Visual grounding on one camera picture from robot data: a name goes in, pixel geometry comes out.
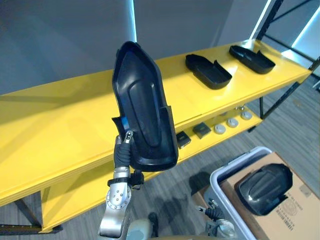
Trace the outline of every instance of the gray round knob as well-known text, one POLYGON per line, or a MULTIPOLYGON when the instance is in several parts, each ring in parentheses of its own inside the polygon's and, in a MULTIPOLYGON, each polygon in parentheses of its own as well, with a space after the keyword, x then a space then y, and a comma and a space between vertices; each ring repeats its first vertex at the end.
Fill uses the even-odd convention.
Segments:
POLYGON ((252 114, 249 111, 244 111, 241 113, 241 118, 244 120, 250 120, 252 118, 252 114))
POLYGON ((217 124, 214 126, 214 132, 216 134, 224 134, 225 131, 226 131, 226 128, 222 124, 217 124))
POLYGON ((238 121, 235 118, 228 118, 228 120, 226 121, 226 124, 230 127, 230 128, 235 128, 238 126, 238 121))

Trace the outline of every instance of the black molded cover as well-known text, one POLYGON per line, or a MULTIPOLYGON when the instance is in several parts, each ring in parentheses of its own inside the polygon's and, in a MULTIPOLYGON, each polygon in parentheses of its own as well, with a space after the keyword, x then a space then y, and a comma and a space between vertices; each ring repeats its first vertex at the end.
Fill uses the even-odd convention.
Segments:
POLYGON ((229 53, 258 74, 266 74, 276 65, 264 56, 260 50, 255 53, 242 46, 233 45, 229 48, 229 53))
POLYGON ((287 198, 293 185, 292 172, 284 164, 271 163, 236 184, 242 203, 255 215, 264 216, 287 198))
POLYGON ((118 132, 124 139, 127 130, 133 131, 130 165, 145 172, 176 165, 176 133, 161 73, 137 43, 128 41, 118 50, 112 87, 120 111, 113 118, 118 132))
POLYGON ((190 54, 185 56, 185 65, 193 74, 210 89, 225 87, 232 75, 217 60, 210 62, 204 56, 190 54))

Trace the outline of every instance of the yellow shelf board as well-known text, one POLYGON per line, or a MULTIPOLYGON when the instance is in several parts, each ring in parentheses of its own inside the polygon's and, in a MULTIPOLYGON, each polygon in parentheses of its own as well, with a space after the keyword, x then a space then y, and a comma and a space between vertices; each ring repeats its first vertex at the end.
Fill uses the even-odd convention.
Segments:
MULTIPOLYGON (((191 138, 191 143, 183 149, 179 149, 178 164, 193 155, 198 154, 242 131, 261 123, 261 119, 251 112, 250 120, 243 120, 240 111, 232 110, 225 116, 217 116, 205 123, 212 129, 217 123, 226 127, 222 135, 213 131, 199 139, 188 128, 185 132, 191 138), (239 124, 236 128, 230 128, 225 124, 227 118, 235 118, 239 124)), ((73 175, 59 183, 41 191, 43 232, 50 231, 53 227, 78 216, 105 201, 108 191, 107 181, 113 177, 113 162, 107 162, 101 166, 73 175)), ((145 180, 155 177, 160 172, 144 172, 145 180)))
POLYGON ((262 122, 262 120, 249 108, 246 107, 245 110, 252 114, 252 118, 250 120, 242 119, 240 110, 231 110, 228 111, 226 115, 218 115, 204 121, 204 123, 211 129, 211 132, 201 139, 199 139, 193 132, 193 126, 185 129, 184 132, 190 137, 191 142, 184 148, 179 149, 179 157, 182 160, 188 159, 228 138, 233 137, 236 134, 239 134, 253 126, 257 126, 262 122), (226 124, 228 118, 236 119, 238 121, 238 126, 235 128, 229 127, 226 124), (214 132, 214 126, 216 124, 222 124, 225 127, 226 130, 224 134, 217 134, 214 132))
MULTIPOLYGON (((260 49, 276 66, 257 74, 229 55, 231 44, 195 51, 232 74, 226 87, 211 90, 185 66, 187 53, 156 61, 177 132, 311 73, 262 42, 234 44, 260 49)), ((0 113, 0 206, 113 159, 112 70, 1 95, 0 113)))

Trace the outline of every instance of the black shelf leg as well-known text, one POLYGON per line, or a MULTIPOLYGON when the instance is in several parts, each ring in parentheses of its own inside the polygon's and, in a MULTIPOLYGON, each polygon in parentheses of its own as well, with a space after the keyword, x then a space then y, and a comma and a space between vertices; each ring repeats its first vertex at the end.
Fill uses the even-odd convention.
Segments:
MULTIPOLYGON (((300 83, 295 82, 276 102, 272 105, 272 107, 269 108, 268 111, 266 111, 265 114, 263 114, 263 99, 260 97, 260 118, 262 120, 265 120, 277 107, 279 107, 280 104, 282 104, 298 87, 300 86, 300 83)), ((256 126, 253 126, 248 130, 249 133, 251 133, 256 126)))
POLYGON ((14 203, 33 226, 38 226, 41 228, 41 223, 38 221, 38 219, 36 218, 34 213, 30 210, 30 208, 26 205, 25 201, 23 201, 22 199, 19 199, 14 203))
POLYGON ((28 219, 31 225, 12 225, 12 224, 0 224, 0 236, 8 235, 36 235, 36 234, 56 234, 63 230, 62 226, 56 226, 48 233, 39 233, 42 231, 42 225, 31 211, 31 209, 26 205, 26 203, 19 199, 14 202, 18 209, 23 213, 23 215, 28 219))

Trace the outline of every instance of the robotic arm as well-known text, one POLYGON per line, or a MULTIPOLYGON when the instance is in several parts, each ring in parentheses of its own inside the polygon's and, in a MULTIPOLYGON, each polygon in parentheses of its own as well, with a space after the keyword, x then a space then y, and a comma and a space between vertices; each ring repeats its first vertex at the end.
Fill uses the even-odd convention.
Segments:
POLYGON ((122 142, 117 136, 114 147, 113 179, 108 181, 110 186, 106 195, 106 208, 103 215, 98 240, 125 240, 130 223, 127 208, 130 204, 132 191, 135 185, 144 183, 141 171, 135 170, 130 174, 130 142, 132 131, 127 131, 122 142))

